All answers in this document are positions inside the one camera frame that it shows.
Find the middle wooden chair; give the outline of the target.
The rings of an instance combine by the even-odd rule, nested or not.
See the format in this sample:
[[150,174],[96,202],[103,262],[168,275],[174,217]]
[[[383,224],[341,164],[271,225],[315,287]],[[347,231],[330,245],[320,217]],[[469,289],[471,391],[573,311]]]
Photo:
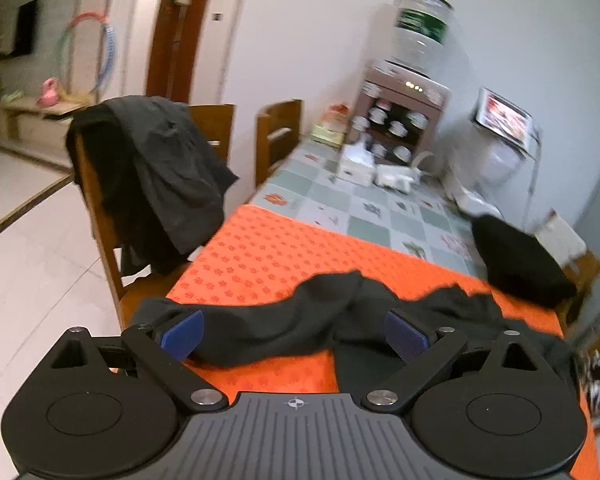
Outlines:
[[192,121],[222,162],[230,159],[235,105],[206,104],[188,108]]

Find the white plastic bag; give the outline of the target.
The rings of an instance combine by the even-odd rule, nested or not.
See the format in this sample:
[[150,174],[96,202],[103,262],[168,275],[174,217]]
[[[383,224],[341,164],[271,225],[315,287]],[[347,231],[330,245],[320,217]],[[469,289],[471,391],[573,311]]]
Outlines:
[[489,193],[513,177],[526,158],[524,151],[498,134],[470,122],[451,143],[443,191],[468,217],[490,214],[503,219],[498,207],[490,202]]

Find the checkered tablecloth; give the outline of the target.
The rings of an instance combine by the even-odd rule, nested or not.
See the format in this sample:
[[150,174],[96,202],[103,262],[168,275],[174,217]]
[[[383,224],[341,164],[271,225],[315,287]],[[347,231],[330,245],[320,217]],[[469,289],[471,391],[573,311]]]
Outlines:
[[250,200],[284,217],[320,226],[486,278],[470,220],[427,179],[403,194],[361,186],[336,176],[338,153],[306,140],[295,148]]

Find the tablet on stand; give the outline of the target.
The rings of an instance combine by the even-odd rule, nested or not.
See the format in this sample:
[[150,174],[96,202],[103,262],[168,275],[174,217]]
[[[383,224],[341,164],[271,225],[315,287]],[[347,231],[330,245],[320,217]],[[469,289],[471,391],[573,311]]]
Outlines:
[[520,150],[527,151],[529,148],[532,117],[490,89],[481,88],[479,91],[474,122]]

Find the wall television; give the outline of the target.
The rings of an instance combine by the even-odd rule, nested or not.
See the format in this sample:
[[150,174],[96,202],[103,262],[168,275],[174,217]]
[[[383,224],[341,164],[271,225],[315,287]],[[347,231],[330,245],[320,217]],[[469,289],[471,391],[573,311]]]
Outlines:
[[12,50],[7,55],[9,58],[19,58],[33,53],[37,27],[38,0],[23,3],[18,8]]

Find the orange patterned table mat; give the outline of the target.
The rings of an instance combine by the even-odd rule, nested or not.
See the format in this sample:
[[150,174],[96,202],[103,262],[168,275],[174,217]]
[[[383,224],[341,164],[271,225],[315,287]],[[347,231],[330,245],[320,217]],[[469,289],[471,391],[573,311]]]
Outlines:
[[[384,246],[309,226],[258,206],[241,206],[168,293],[179,304],[243,307],[272,304],[302,292],[310,315],[329,301],[347,304],[363,278],[378,281],[406,300],[443,286],[471,294],[491,294],[502,315],[534,330],[562,336],[557,316],[497,292],[486,282],[395,252]],[[224,389],[238,391],[335,392],[332,352],[276,356],[238,367],[215,367],[185,360],[185,366]]]

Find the dark clothes on chair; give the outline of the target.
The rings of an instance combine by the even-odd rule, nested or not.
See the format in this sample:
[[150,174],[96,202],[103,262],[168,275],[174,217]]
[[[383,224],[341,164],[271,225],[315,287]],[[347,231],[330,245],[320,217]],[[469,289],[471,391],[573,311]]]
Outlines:
[[66,136],[72,160],[79,144],[114,222],[122,274],[169,274],[222,226],[224,195],[238,177],[187,105],[162,96],[107,100],[73,116]]

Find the pink kettlebell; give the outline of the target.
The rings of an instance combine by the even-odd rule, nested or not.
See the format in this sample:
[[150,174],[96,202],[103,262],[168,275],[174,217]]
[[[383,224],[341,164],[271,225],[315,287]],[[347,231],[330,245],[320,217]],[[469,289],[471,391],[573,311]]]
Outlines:
[[59,103],[58,81],[56,78],[48,78],[43,81],[41,94],[36,100],[39,107],[52,107]]

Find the snack bag on table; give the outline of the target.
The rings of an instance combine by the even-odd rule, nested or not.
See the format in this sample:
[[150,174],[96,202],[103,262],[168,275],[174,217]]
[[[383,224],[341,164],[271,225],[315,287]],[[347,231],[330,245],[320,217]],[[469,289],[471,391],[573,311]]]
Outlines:
[[329,105],[313,125],[310,138],[318,143],[340,148],[346,136],[349,107],[343,103]]

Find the brown wooden door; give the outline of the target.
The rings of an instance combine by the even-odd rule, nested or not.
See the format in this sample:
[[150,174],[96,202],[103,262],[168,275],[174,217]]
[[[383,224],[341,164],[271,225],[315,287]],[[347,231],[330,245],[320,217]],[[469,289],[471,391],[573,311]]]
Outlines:
[[149,55],[146,96],[189,101],[208,0],[160,0]]

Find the white tissue box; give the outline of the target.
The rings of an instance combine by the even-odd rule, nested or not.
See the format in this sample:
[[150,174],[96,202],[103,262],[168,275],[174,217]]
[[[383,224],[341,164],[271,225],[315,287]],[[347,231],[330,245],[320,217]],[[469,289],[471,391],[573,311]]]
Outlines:
[[375,159],[364,143],[343,145],[336,176],[356,185],[370,186],[375,175]]

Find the near wooden chair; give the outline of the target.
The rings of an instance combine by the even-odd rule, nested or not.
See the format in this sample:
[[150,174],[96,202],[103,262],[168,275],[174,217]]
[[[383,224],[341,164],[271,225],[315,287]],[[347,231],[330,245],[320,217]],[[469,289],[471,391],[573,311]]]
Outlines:
[[102,206],[102,190],[96,170],[87,158],[82,136],[76,135],[76,174],[82,182],[83,198],[91,219],[92,234],[104,266],[106,280],[114,300],[117,317],[122,330],[131,325],[131,318],[140,302],[149,297],[164,297],[190,266],[190,262],[181,264],[168,275],[151,271],[143,278],[136,278],[130,284],[123,284],[122,274],[114,248],[118,244],[114,230],[114,220]]

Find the white power strip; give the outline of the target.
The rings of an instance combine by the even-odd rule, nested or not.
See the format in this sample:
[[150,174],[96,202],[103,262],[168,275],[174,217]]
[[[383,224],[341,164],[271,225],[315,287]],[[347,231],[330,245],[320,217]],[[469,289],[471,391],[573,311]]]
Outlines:
[[422,170],[411,166],[378,165],[375,184],[381,188],[390,188],[403,194],[410,194],[420,183]]

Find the black long-sleeve shirt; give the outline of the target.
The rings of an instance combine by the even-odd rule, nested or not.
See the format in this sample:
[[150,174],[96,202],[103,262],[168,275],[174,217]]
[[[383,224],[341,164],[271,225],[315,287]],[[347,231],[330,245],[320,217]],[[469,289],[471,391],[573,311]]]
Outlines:
[[317,274],[291,296],[260,306],[212,306],[204,314],[204,336],[189,355],[219,368],[250,365],[280,356],[334,354],[338,384],[354,396],[397,372],[403,363],[387,344],[385,316],[399,309],[430,330],[457,328],[473,344],[516,330],[542,354],[571,393],[579,382],[574,352],[557,336],[537,332],[523,320],[506,318],[492,296],[442,287],[417,300],[403,300],[358,271]]

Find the folded black garment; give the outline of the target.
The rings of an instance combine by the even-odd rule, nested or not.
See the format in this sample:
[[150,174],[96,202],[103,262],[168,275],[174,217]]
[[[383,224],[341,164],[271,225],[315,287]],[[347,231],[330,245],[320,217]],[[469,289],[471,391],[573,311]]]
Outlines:
[[577,295],[577,286],[534,236],[490,214],[471,221],[471,234],[488,283],[501,292],[547,309]]

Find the clear water bottle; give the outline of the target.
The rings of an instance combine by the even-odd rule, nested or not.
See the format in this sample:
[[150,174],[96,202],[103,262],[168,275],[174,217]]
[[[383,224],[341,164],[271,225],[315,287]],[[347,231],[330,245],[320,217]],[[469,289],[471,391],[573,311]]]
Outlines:
[[449,0],[394,0],[391,61],[429,77],[437,68],[454,8]]

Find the far wooden chair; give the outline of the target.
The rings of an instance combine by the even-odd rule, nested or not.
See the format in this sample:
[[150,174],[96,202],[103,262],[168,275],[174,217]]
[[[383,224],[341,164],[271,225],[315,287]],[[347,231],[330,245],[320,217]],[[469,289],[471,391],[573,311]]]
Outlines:
[[300,141],[301,100],[263,107],[256,119],[254,182],[260,186]]

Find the wooden chair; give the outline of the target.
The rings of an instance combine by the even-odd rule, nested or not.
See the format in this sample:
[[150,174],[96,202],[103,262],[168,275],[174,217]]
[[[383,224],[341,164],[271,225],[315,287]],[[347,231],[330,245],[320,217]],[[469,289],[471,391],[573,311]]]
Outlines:
[[301,100],[263,107],[256,119],[254,182],[260,186],[300,141]]
[[222,162],[230,159],[235,105],[206,104],[188,108],[192,121]]
[[123,284],[122,274],[114,248],[118,244],[114,230],[114,220],[102,206],[102,190],[96,170],[87,158],[82,136],[76,135],[76,174],[82,182],[83,198],[91,219],[92,234],[104,266],[106,280],[114,300],[117,317],[122,330],[131,325],[131,318],[140,302],[149,297],[164,297],[190,266],[190,262],[181,264],[168,275],[151,271],[143,278],[136,278],[130,284]]

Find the colourful hula hoop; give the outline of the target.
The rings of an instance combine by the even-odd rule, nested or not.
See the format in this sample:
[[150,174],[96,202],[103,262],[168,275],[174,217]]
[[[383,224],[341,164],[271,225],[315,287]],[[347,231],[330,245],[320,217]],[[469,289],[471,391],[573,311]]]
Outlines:
[[106,14],[76,14],[56,46],[55,78],[63,101],[93,103],[102,97],[114,69],[116,36]]

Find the beige tv cabinet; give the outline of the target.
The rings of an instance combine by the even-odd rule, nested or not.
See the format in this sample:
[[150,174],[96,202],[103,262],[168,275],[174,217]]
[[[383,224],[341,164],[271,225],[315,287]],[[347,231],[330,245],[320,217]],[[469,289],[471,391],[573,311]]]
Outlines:
[[2,104],[9,140],[56,145],[64,142],[73,115],[85,105],[60,101],[53,106],[39,106],[30,96]]

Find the cardboard box with paper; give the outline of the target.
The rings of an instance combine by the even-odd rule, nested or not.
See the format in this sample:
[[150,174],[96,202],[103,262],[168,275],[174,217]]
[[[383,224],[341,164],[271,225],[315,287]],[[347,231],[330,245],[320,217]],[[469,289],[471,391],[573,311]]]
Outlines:
[[596,278],[600,276],[600,259],[554,210],[536,227],[533,235],[576,286],[576,296],[557,308],[560,324],[566,330],[577,323],[586,300],[591,296]]

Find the brown water dispenser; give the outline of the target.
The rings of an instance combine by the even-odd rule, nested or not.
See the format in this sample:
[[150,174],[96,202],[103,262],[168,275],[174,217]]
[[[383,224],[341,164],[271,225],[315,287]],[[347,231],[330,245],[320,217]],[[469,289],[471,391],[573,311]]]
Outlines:
[[[367,63],[352,108],[347,144],[365,134],[366,148],[387,162],[409,162],[432,147],[451,91],[414,70],[386,60]],[[407,150],[406,159],[396,154]]]

